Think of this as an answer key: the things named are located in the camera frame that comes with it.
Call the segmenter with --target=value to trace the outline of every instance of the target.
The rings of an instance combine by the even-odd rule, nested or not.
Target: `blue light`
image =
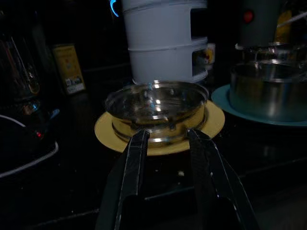
[[[114,13],[114,15],[116,16],[116,17],[118,17],[118,14],[114,11],[114,9],[113,9],[113,4],[116,2],[116,0],[111,0],[111,2],[110,2],[110,6],[111,6],[111,10],[112,10],[112,12]]]

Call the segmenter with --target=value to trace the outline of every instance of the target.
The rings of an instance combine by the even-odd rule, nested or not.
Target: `white cable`
[[[281,26],[284,26],[284,25],[287,25],[287,24],[289,24],[289,23],[295,22],[295,21],[297,21],[297,20],[299,20],[299,19],[301,19],[301,18],[304,18],[304,17],[306,17],[306,16],[307,16],[307,12],[301,13],[301,14],[299,14],[299,15],[297,15],[297,16],[294,16],[294,17],[290,18],[290,19],[289,19],[288,21],[286,21],[286,22],[283,22],[283,23],[278,24],[278,25],[277,25],[277,28],[279,28],[279,27],[281,27]]]
[[[19,125],[22,126],[22,127],[25,127],[25,125],[24,125],[23,123],[21,123],[21,122],[15,120],[15,119],[13,119],[13,118],[11,118],[11,117],[9,117],[9,116],[5,116],[5,115],[1,115],[1,114],[0,114],[0,117],[2,117],[2,118],[4,118],[4,119],[8,119],[8,120],[10,120],[10,121],[13,121],[13,122],[19,124]]]
[[[54,145],[55,145],[55,147],[54,147],[54,149],[50,153],[48,153],[48,154],[46,154],[46,155],[44,155],[44,156],[42,156],[42,157],[40,157],[40,158],[30,162],[30,163],[27,163],[27,164],[24,164],[24,165],[22,165],[20,167],[15,168],[15,169],[12,169],[12,170],[0,173],[0,178],[3,178],[3,177],[6,177],[6,176],[15,174],[15,173],[17,173],[19,171],[22,171],[24,169],[32,167],[32,166],[34,166],[34,165],[36,165],[36,164],[38,164],[38,163],[48,159],[49,157],[52,157],[59,150],[59,145],[58,145],[58,143],[56,141],[54,142]]]

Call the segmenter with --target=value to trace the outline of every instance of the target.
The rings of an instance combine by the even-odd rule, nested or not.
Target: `bowl rim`
[[[288,77],[288,78],[264,79],[264,78],[256,78],[256,77],[252,77],[252,76],[242,75],[242,74],[239,74],[236,71],[236,68],[239,67],[239,66],[255,66],[255,65],[259,65],[259,64],[272,65],[272,66],[286,66],[286,67],[289,67],[289,68],[297,69],[298,74],[294,74],[294,75],[292,75],[291,77]],[[305,69],[304,71],[302,70],[301,73],[299,73],[299,70],[300,70],[299,67],[292,66],[291,63],[288,63],[288,62],[274,63],[273,60],[268,60],[268,61],[251,61],[251,62],[247,62],[247,63],[245,63],[245,62],[238,63],[230,69],[230,72],[231,72],[231,75],[234,75],[236,77],[257,79],[257,80],[260,80],[260,81],[263,81],[263,82],[275,82],[275,83],[303,83],[303,82],[306,82],[306,79],[303,78],[303,76],[307,75],[307,69]]]
[[[112,111],[111,107],[113,105],[113,103],[115,102],[115,99],[120,97],[124,92],[126,91],[131,91],[131,90],[138,90],[141,88],[148,88],[149,90],[155,89],[155,88],[160,88],[160,86],[180,86],[180,87],[184,87],[187,88],[189,87],[189,89],[193,89],[195,91],[197,91],[198,93],[200,93],[203,96],[203,100],[199,101],[199,103],[194,106],[193,108],[191,108],[191,111],[194,111],[195,109],[197,109],[199,106],[201,106],[202,104],[206,103],[207,100],[209,99],[209,92],[208,90],[199,85],[199,84],[195,84],[195,83],[190,83],[190,82],[184,82],[184,81],[160,81],[160,80],[155,80],[154,82],[150,82],[150,83],[144,83],[144,84],[140,84],[140,85],[129,85],[129,86],[125,86],[122,89],[116,91],[116,92],[112,92],[108,95],[107,99],[105,100],[105,109],[108,113],[110,113],[112,116],[114,116],[117,119],[121,119],[121,120],[125,120],[126,122],[144,122],[144,121],[169,121],[170,119],[173,119],[174,116],[170,115],[156,115],[152,118],[149,118],[148,116],[123,116],[120,115],[118,113],[114,113],[114,111]]]

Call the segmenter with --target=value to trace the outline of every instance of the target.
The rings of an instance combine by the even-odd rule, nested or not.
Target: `red light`
[[[42,137],[42,134],[40,132],[36,132],[36,135],[41,138]]]
[[[254,19],[254,13],[251,10],[247,10],[244,12],[243,19],[245,23],[250,23]]]

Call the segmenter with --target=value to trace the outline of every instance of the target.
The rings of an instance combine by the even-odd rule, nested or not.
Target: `wire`
[[[22,127],[25,127],[25,125],[24,125],[23,123],[21,123],[21,122],[15,120],[14,118],[11,118],[11,117],[5,116],[5,115],[1,115],[1,114],[0,114],[0,117],[2,117],[2,118],[4,118],[4,119],[8,119],[8,120],[10,120],[10,121],[13,121],[13,122],[15,122],[16,124],[19,124],[19,125],[22,126]]]

